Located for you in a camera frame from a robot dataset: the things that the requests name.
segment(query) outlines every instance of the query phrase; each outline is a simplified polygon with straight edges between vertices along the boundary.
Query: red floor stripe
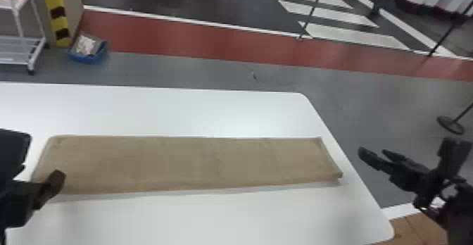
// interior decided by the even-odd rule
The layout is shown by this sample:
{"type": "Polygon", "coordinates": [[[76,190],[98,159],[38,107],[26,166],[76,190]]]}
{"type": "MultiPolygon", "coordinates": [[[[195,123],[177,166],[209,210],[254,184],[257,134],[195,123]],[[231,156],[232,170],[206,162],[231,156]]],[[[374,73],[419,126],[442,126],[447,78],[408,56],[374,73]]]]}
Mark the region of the red floor stripe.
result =
{"type": "Polygon", "coordinates": [[[473,62],[325,40],[86,11],[82,30],[112,51],[297,65],[473,82],[473,62]]]}

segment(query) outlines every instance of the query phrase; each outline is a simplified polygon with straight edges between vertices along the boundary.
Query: yellow and black striped post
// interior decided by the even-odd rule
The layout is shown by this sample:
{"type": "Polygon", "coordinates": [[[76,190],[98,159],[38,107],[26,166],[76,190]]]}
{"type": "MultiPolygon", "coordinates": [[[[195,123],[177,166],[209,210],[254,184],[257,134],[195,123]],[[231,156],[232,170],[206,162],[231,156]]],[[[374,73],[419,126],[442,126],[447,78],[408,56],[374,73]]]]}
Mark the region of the yellow and black striped post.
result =
{"type": "Polygon", "coordinates": [[[68,18],[65,14],[64,0],[46,0],[51,17],[51,29],[56,37],[56,46],[68,47],[72,43],[68,18]]]}

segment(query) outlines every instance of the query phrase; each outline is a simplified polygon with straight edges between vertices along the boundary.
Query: stanchion base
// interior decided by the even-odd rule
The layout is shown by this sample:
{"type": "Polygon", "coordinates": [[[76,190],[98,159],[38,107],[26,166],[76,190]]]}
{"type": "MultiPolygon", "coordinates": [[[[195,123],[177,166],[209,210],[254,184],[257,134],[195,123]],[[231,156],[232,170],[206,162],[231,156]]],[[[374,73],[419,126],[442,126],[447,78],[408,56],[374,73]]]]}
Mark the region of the stanchion base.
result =
{"type": "Polygon", "coordinates": [[[452,118],[449,118],[448,116],[439,116],[437,118],[437,122],[439,122],[439,124],[447,129],[448,131],[452,132],[452,133],[455,133],[455,134],[464,134],[465,133],[465,129],[464,127],[459,124],[458,122],[453,122],[453,119],[452,118]]]}

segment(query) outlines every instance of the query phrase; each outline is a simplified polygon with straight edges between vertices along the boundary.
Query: gray floor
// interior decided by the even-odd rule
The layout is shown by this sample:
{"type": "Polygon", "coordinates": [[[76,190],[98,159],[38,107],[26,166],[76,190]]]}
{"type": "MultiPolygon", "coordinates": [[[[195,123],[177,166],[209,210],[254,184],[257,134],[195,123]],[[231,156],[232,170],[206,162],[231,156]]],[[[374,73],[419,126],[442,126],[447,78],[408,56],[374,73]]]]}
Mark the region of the gray floor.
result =
{"type": "MultiPolygon", "coordinates": [[[[407,203],[413,195],[362,163],[358,147],[398,151],[434,167],[442,138],[451,135],[436,124],[436,116],[455,115],[473,101],[473,84],[467,82],[122,53],[111,53],[100,64],[81,65],[61,52],[45,51],[34,77],[23,67],[0,65],[0,80],[305,94],[382,207],[407,203]]],[[[464,139],[473,140],[472,118],[463,120],[469,130],[464,139]]],[[[473,161],[468,161],[462,175],[470,182],[472,171],[473,161]]]]}

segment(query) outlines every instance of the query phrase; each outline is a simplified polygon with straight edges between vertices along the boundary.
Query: white table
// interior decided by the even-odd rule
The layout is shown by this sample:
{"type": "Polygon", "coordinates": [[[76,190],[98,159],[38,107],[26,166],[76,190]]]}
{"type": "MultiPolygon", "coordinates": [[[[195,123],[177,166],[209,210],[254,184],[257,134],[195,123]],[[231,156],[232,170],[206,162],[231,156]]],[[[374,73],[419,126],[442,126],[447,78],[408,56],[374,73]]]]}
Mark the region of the white table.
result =
{"type": "Polygon", "coordinates": [[[0,102],[0,127],[33,138],[23,179],[30,177],[47,139],[57,134],[321,136],[344,173],[336,187],[75,196],[48,203],[26,227],[9,230],[10,245],[346,245],[393,236],[380,207],[301,94],[0,83],[0,102]]]}

